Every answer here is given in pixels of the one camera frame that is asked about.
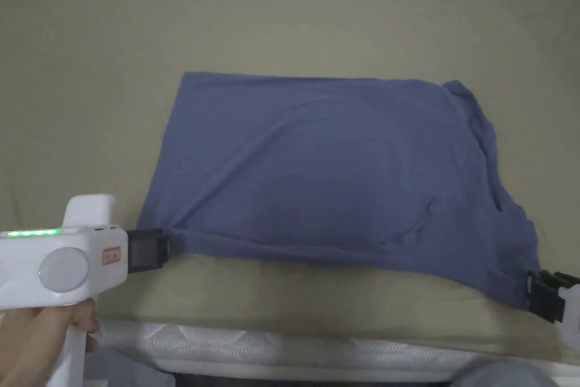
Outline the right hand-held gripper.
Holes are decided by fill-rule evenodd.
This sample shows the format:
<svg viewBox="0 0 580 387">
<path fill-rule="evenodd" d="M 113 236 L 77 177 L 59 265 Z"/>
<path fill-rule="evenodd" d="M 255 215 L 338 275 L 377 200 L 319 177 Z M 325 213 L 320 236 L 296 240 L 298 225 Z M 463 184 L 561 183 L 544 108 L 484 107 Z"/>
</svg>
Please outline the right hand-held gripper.
<svg viewBox="0 0 580 387">
<path fill-rule="evenodd" d="M 560 322 L 562 341 L 579 351 L 579 277 L 547 270 L 529 272 L 527 298 L 529 311 L 550 323 Z"/>
</svg>

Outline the person's left hand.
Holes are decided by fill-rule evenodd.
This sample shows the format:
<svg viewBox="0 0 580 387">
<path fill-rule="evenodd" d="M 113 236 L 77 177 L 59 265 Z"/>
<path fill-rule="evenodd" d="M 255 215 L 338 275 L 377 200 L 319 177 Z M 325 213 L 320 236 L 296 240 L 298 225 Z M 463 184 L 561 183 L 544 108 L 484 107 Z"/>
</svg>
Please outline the person's left hand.
<svg viewBox="0 0 580 387">
<path fill-rule="evenodd" d="M 1 321 L 1 386 L 45 386 L 62 352 L 69 327 L 99 331 L 96 302 L 4 311 Z"/>
</svg>

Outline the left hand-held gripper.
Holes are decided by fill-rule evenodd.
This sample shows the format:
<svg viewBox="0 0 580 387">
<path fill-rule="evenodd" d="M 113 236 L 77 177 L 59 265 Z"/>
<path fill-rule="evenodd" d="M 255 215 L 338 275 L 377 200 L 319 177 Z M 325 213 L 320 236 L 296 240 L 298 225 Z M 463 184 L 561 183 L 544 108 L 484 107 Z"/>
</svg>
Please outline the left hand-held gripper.
<svg viewBox="0 0 580 387">
<path fill-rule="evenodd" d="M 74 305 L 124 283 L 128 271 L 161 269 L 169 260 L 162 229 L 124 231 L 113 224 L 109 194 L 69 200 L 53 228 L 1 234 L 1 309 Z"/>
</svg>

